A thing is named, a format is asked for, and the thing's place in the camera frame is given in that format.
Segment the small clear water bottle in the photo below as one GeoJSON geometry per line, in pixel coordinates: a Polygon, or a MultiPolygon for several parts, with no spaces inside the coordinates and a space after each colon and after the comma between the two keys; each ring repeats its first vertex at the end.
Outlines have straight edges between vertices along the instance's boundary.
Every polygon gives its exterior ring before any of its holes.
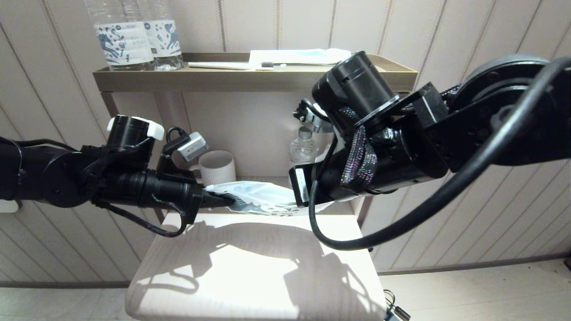
{"type": "Polygon", "coordinates": [[[288,170],[294,166],[314,163],[318,154],[318,144],[312,137],[313,132],[306,128],[298,128],[298,136],[290,143],[288,170]]]}

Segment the brown open shelf cabinet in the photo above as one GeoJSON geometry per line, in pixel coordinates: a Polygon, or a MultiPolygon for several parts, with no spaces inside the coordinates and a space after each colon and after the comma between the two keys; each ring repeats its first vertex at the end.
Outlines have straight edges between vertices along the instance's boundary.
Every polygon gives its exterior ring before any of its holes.
{"type": "Polygon", "coordinates": [[[287,186],[288,145],[301,126],[292,112],[311,98],[330,65],[273,70],[110,71],[92,74],[110,114],[141,116],[199,132],[235,157],[237,177],[287,186]]]}

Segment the white ribbed mug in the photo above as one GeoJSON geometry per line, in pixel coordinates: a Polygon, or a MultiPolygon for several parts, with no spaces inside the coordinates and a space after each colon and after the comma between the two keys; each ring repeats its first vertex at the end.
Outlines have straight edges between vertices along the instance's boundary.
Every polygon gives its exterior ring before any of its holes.
{"type": "Polygon", "coordinates": [[[236,181],[234,155],[225,150],[213,150],[204,153],[198,163],[188,170],[199,172],[197,182],[208,186],[236,181]]]}

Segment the white blue packet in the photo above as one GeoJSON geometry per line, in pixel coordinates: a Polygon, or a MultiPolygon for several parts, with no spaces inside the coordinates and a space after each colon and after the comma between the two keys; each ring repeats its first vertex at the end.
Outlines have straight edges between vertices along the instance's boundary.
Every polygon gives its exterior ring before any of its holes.
{"type": "Polygon", "coordinates": [[[249,63],[334,65],[351,57],[347,49],[253,49],[249,53],[249,63]]]}

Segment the white toothbrush dark bristles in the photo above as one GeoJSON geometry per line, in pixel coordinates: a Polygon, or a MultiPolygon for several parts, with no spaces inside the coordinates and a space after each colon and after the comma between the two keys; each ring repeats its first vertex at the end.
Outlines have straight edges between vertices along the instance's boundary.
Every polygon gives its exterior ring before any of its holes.
{"type": "Polygon", "coordinates": [[[246,62],[185,62],[189,68],[210,70],[234,70],[234,71],[276,71],[285,69],[285,63],[274,65],[270,62],[250,64],[246,62]]]}

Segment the large water bottle horse label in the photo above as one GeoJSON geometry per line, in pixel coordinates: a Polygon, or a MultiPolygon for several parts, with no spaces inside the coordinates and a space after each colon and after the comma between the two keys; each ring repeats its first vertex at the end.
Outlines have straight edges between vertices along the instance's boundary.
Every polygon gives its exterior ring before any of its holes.
{"type": "Polygon", "coordinates": [[[111,71],[153,71],[139,0],[83,0],[111,71]]]}
{"type": "Polygon", "coordinates": [[[137,0],[144,29],[158,71],[183,67],[179,31],[170,0],[137,0]]]}

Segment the white blue horse pouch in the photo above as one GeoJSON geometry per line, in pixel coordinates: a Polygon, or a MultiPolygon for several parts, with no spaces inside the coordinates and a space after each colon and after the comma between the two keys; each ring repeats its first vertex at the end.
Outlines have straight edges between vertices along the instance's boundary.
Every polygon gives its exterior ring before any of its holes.
{"type": "Polygon", "coordinates": [[[308,207],[299,207],[294,190],[263,181],[232,181],[208,185],[205,190],[234,200],[226,207],[234,213],[274,217],[307,216],[308,207]]]}

